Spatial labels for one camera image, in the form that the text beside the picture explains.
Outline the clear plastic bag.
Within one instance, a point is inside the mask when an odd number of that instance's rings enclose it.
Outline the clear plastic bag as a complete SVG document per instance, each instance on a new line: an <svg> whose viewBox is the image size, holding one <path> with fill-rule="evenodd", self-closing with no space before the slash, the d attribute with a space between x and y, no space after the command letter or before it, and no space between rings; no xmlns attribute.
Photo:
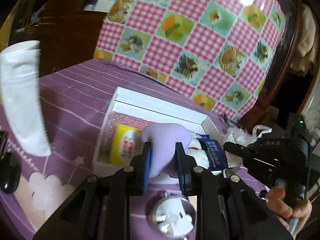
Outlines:
<svg viewBox="0 0 320 240"><path fill-rule="evenodd" d="M247 133L242 128L229 127L223 142L232 142L234 144L240 144L241 146L248 146L249 144L256 142L258 138L261 138L263 134L271 132L272 128L264 125L256 125L252 130L252 134ZM242 158L227 150L225 150L225 153L228 167L236 167L243 164Z"/></svg>

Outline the pink bubble wrap pouch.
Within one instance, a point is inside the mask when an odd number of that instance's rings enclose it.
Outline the pink bubble wrap pouch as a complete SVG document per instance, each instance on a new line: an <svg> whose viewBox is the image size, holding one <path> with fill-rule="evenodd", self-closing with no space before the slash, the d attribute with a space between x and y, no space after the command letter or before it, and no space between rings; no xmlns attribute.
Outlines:
<svg viewBox="0 0 320 240"><path fill-rule="evenodd" d="M100 153L104 157L108 157L112 142L116 134L120 137L129 132L128 137L135 138L135 133L141 132L146 126L152 124L151 121L142 118L134 117L128 114L123 114L113 111L106 119L102 129L102 141L100 146Z"/></svg>

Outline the lilac soft cushion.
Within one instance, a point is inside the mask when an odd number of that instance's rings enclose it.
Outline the lilac soft cushion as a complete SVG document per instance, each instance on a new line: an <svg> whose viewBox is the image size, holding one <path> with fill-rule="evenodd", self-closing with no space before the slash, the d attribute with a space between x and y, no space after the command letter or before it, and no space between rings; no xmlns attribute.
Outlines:
<svg viewBox="0 0 320 240"><path fill-rule="evenodd" d="M150 124L141 133L142 142L151 143L150 178L156 178L165 173L177 178L175 164L176 143L180 142L187 149L191 136L189 131L180 124Z"/></svg>

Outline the white paper bag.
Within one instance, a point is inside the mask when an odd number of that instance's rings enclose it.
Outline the white paper bag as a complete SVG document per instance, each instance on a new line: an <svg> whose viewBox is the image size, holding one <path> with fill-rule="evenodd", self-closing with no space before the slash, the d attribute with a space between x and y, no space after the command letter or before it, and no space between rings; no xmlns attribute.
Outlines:
<svg viewBox="0 0 320 240"><path fill-rule="evenodd" d="M40 41L13 44L1 52L1 98L5 116L25 152L51 155L39 88Z"/></svg>

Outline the dark wooden cabinet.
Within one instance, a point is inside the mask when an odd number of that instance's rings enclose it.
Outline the dark wooden cabinet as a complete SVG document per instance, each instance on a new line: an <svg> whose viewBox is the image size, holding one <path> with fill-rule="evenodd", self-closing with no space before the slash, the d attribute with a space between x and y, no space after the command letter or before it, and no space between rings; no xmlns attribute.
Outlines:
<svg viewBox="0 0 320 240"><path fill-rule="evenodd" d="M105 12L98 0L20 0L9 44L40 42L40 76L92 59Z"/></svg>

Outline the yellow wet wipes pack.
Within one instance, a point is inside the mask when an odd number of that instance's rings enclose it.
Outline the yellow wet wipes pack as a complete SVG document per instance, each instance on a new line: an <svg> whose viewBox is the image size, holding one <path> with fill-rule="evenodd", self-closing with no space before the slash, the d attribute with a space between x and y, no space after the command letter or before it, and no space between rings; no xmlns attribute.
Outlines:
<svg viewBox="0 0 320 240"><path fill-rule="evenodd" d="M116 134L109 155L109 162L114 166L126 166L129 165L132 158L140 155L143 150L143 144L140 136L142 132L135 133L135 138L129 138L129 132L120 137L120 134Z"/></svg>

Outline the round metal tin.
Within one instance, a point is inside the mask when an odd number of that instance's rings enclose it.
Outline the round metal tin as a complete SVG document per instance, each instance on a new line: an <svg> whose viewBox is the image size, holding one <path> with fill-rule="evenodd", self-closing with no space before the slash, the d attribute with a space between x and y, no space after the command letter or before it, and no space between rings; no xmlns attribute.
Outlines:
<svg viewBox="0 0 320 240"><path fill-rule="evenodd" d="M170 239L189 239L197 224L197 212L183 196L164 192L149 213L149 224Z"/></svg>

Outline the black sunglasses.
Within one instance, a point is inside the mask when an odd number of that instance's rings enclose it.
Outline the black sunglasses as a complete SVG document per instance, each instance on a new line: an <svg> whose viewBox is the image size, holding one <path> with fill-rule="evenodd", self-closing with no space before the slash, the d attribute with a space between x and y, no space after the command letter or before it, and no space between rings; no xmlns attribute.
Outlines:
<svg viewBox="0 0 320 240"><path fill-rule="evenodd" d="M13 194L19 185L21 176L21 162L11 153L6 152L8 133L1 131L1 190L6 194Z"/></svg>

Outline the white dog plush toy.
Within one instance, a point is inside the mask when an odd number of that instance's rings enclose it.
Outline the white dog plush toy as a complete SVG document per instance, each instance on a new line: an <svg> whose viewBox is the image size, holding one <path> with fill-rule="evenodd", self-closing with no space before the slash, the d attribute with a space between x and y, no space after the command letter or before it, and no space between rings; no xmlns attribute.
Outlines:
<svg viewBox="0 0 320 240"><path fill-rule="evenodd" d="M186 150L186 155L193 157L198 166L208 169L209 160L205 150L202 149L200 141L191 137L190 144Z"/></svg>

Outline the large blue eye mask pack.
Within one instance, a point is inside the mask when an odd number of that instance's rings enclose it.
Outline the large blue eye mask pack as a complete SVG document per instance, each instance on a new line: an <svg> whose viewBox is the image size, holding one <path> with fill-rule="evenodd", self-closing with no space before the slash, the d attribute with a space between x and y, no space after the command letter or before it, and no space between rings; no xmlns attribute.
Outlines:
<svg viewBox="0 0 320 240"><path fill-rule="evenodd" d="M201 147L208 158L208 170L222 171L225 168L228 168L228 161L225 152L217 140L210 139L209 137L197 138L197 140L200 142Z"/></svg>

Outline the pink checkered tablecloth board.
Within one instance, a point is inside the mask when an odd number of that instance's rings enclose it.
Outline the pink checkered tablecloth board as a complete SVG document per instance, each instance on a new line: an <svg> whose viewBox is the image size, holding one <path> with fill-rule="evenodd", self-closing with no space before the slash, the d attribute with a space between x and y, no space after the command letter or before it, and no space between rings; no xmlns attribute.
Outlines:
<svg viewBox="0 0 320 240"><path fill-rule="evenodd" d="M94 57L239 120L255 104L285 30L277 0L101 0Z"/></svg>

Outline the white cardboard box tray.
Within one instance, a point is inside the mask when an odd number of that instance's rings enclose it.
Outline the white cardboard box tray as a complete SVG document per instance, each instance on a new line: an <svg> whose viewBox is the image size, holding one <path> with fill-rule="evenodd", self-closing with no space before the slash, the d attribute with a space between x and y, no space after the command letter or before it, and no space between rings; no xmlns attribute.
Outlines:
<svg viewBox="0 0 320 240"><path fill-rule="evenodd" d="M112 113L114 112L148 122L180 124L193 132L208 134L212 139L217 140L220 145L223 145L224 136L208 115L143 93L118 87L103 118L93 154L92 167L94 174L97 176L110 176L122 168L121 166L111 165L108 156L101 153L102 145L107 138L107 123L112 119Z"/></svg>

